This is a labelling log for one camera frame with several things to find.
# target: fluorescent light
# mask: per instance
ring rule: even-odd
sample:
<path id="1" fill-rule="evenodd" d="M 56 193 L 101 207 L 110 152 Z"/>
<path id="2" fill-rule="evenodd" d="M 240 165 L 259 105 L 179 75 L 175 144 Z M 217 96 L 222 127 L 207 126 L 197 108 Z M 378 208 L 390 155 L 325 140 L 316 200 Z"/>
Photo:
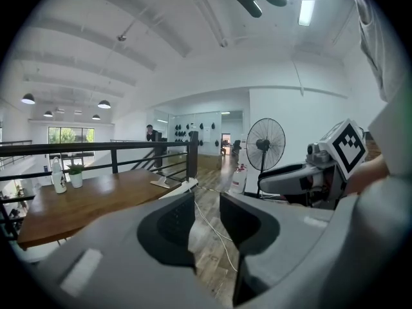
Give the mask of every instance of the fluorescent light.
<path id="1" fill-rule="evenodd" d="M 314 12 L 315 0 L 302 0 L 301 15 L 299 16 L 299 25 L 309 26 Z"/>

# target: ceiling light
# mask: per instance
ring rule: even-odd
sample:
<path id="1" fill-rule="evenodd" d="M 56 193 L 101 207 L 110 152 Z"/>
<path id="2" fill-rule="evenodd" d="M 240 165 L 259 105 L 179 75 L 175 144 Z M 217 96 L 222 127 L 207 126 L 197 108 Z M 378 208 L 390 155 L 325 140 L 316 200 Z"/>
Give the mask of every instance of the ceiling light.
<path id="1" fill-rule="evenodd" d="M 110 103 L 108 100 L 103 100 L 101 101 L 99 104 L 97 104 L 98 107 L 102 108 L 102 109 L 110 109 Z"/>
<path id="2" fill-rule="evenodd" d="M 23 98 L 21 99 L 21 102 L 26 103 L 26 104 L 35 104 L 34 96 L 28 93 L 25 96 L 23 96 Z"/>
<path id="3" fill-rule="evenodd" d="M 302 0 L 299 25 L 309 26 L 314 12 L 315 0 Z"/>

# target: cable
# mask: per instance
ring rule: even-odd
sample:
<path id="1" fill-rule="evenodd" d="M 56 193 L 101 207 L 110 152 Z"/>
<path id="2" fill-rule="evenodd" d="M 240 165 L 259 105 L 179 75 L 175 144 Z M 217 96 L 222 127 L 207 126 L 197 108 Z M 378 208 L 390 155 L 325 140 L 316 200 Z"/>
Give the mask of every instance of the cable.
<path id="1" fill-rule="evenodd" d="M 196 207 L 197 207 L 198 210 L 199 210 L 200 216 L 206 221 L 206 223 L 209 225 L 209 227 L 212 228 L 212 230 L 214 231 L 214 233 L 219 237 L 219 239 L 220 239 L 220 241 L 221 241 L 221 243 L 222 243 L 222 245 L 223 245 L 223 248 L 225 249 L 227 259 L 229 260 L 229 263 L 230 263 L 230 265 L 232 266 L 233 270 L 236 271 L 236 272 L 238 272 L 238 271 L 236 270 L 236 268 L 234 267 L 234 265 L 232 264 L 232 261 L 230 260 L 229 252 L 227 251 L 226 245 L 225 245 L 225 243 L 223 242 L 223 239 L 221 238 L 221 236 L 224 237 L 224 238 L 226 238 L 227 240 L 230 240 L 230 241 L 232 241 L 232 240 L 231 240 L 230 238 L 224 236 L 224 235 L 221 234 L 220 232 L 218 232 L 218 231 L 209 223 L 209 221 L 207 221 L 207 219 L 205 218 L 205 216 L 204 216 L 203 213 L 201 212 L 198 203 L 196 203 L 195 200 L 194 200 L 194 203 L 196 204 Z"/>
<path id="2" fill-rule="evenodd" d="M 218 193 L 223 193 L 223 191 L 219 191 L 219 190 L 215 190 L 215 189 L 209 189 L 209 188 L 205 188 L 205 187 L 199 187 L 199 185 L 196 184 L 196 187 L 199 189 L 203 189 L 203 190 L 209 190 L 209 191 L 214 191 L 214 192 L 218 192 Z"/>
<path id="3" fill-rule="evenodd" d="M 223 238 L 225 238 L 225 239 L 227 239 L 227 240 L 229 240 L 229 241 L 232 241 L 229 237 L 226 237 L 225 235 L 223 235 L 223 234 L 221 234 L 219 231 L 217 231 L 217 230 L 209 223 L 209 221 L 207 221 L 207 218 L 203 215 L 202 211 L 201 211 L 200 208 L 199 208 L 198 203 L 196 203 L 196 202 L 194 202 L 194 203 L 196 204 L 196 207 L 197 207 L 198 210 L 199 210 L 200 216 L 205 220 L 205 222 L 209 225 L 209 227 L 212 228 L 215 233 L 219 234 L 219 235 L 222 236 Z"/>

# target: white pot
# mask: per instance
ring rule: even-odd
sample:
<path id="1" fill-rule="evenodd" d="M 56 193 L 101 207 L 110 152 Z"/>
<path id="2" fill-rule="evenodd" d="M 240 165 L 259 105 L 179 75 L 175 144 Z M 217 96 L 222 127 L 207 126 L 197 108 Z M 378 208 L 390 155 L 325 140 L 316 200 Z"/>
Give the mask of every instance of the white pot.
<path id="1" fill-rule="evenodd" d="M 82 173 L 76 175 L 70 175 L 71 185 L 73 188 L 79 188 L 83 185 Z"/>

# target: white cylinder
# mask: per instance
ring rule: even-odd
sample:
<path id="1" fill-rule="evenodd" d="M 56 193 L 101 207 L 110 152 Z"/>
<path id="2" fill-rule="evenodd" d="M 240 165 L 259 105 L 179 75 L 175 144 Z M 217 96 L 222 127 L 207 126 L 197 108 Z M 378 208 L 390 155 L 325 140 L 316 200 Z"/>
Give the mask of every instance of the white cylinder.
<path id="1" fill-rule="evenodd" d="M 59 159 L 55 157 L 51 165 L 51 178 L 53 180 L 54 189 L 57 193 L 64 193 L 67 191 L 66 179 L 64 178 L 62 169 L 60 167 Z"/>
<path id="2" fill-rule="evenodd" d="M 73 188 L 80 188 L 83 185 L 82 173 L 76 175 L 70 175 L 71 185 Z"/>
<path id="3" fill-rule="evenodd" d="M 238 169 L 233 174 L 232 184 L 230 186 L 230 189 L 232 192 L 235 192 L 235 193 L 243 193 L 243 191 L 245 190 L 245 185 L 246 185 L 246 170 Z"/>

